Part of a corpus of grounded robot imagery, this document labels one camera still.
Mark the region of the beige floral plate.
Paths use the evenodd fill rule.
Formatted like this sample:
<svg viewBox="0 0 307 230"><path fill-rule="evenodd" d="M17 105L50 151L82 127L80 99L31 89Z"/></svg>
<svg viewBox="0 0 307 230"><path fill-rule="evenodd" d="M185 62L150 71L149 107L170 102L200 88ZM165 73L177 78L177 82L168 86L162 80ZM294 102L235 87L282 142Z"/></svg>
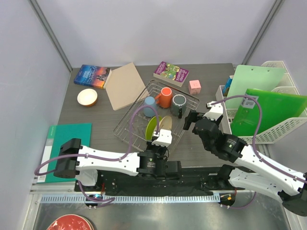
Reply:
<svg viewBox="0 0 307 230"><path fill-rule="evenodd" d="M167 115L163 117L159 122L159 129L171 130L172 129L172 117Z"/></svg>

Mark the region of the blue plastic cup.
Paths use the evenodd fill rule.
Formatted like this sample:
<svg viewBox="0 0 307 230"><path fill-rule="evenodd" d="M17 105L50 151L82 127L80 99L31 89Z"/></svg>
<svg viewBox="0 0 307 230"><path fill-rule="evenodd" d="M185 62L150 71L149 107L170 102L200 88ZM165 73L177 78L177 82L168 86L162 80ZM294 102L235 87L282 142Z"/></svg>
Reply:
<svg viewBox="0 0 307 230"><path fill-rule="evenodd" d="M150 106L150 107L143 108L143 114L146 117L153 117L153 116L155 116L155 111L157 112L157 104L156 104L156 100L153 97L151 97L151 96L146 97L144 99L143 105Z"/></svg>

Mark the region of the orange and white bowl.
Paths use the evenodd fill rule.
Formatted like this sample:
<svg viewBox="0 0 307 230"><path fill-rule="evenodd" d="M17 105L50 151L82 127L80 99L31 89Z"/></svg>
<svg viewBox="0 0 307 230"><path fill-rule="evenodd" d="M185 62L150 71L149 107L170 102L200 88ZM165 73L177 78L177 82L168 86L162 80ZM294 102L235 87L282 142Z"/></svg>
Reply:
<svg viewBox="0 0 307 230"><path fill-rule="evenodd" d="M84 89L77 95L77 102L82 106L93 106L98 99L98 94L94 89Z"/></svg>

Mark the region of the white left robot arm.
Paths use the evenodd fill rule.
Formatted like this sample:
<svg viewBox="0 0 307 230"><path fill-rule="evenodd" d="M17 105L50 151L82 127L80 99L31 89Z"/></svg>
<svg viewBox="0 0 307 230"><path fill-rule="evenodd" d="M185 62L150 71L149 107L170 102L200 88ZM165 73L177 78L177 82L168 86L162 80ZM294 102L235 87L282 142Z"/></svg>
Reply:
<svg viewBox="0 0 307 230"><path fill-rule="evenodd" d="M75 178L91 191L101 188L102 179L99 171L122 173L154 179L179 179L181 163L168 161L168 148L147 142L146 150L129 153L126 157L119 155L109 161L114 152L96 150L81 144L79 138L72 138L60 147L53 175L58 178Z"/></svg>

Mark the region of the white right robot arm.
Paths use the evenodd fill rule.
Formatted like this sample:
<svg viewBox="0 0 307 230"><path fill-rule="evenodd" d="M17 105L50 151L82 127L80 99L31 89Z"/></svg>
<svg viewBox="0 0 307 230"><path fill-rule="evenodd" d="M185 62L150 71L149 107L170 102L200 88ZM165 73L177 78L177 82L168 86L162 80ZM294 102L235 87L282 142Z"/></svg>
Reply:
<svg viewBox="0 0 307 230"><path fill-rule="evenodd" d="M205 114L190 110L184 130L195 124L192 132L202 140L206 151L219 159L252 170L249 174L224 165L218 172L217 185L245 188L279 201L284 208L299 216L307 215L307 176L259 153L243 139L225 134L219 129L221 117L208 119Z"/></svg>

